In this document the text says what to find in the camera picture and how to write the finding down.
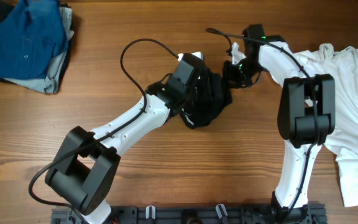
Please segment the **black t-shirt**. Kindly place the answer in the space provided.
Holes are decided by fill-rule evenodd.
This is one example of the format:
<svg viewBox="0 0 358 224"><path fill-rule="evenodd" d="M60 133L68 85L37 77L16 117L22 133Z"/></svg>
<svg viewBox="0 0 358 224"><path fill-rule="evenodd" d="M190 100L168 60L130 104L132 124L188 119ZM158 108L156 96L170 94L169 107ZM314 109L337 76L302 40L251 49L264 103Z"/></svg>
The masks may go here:
<svg viewBox="0 0 358 224"><path fill-rule="evenodd" d="M193 98L180 112L181 119L190 129L208 126L232 103L226 82L219 73L213 73L209 68L203 70L195 90Z"/></svg>

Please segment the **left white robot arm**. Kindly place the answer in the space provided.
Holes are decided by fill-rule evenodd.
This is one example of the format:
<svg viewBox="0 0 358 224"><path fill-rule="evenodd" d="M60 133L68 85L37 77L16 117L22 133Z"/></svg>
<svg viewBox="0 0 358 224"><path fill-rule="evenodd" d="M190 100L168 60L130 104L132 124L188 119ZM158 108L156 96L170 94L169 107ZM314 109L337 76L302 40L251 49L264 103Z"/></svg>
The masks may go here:
<svg viewBox="0 0 358 224"><path fill-rule="evenodd" d="M103 223L111 213L105 200L121 157L138 140L179 114L194 95L205 70L201 52L179 56L179 64L165 83L148 86L131 109L104 126L86 131L77 126L64 138L45 183L83 223Z"/></svg>

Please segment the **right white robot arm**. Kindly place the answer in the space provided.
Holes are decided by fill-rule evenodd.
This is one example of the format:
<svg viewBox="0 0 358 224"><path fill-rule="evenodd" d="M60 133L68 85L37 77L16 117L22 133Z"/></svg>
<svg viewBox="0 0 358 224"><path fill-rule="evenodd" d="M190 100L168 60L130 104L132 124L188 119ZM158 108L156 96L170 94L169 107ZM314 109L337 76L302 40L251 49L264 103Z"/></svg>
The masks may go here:
<svg viewBox="0 0 358 224"><path fill-rule="evenodd" d="M306 69L279 35L265 35L260 24L249 25L240 39L245 51L232 44L223 74L230 88L256 84L269 72L282 86L277 126L285 141L282 174L272 197L276 218L303 219L314 160L335 127L335 83L329 74Z"/></svg>

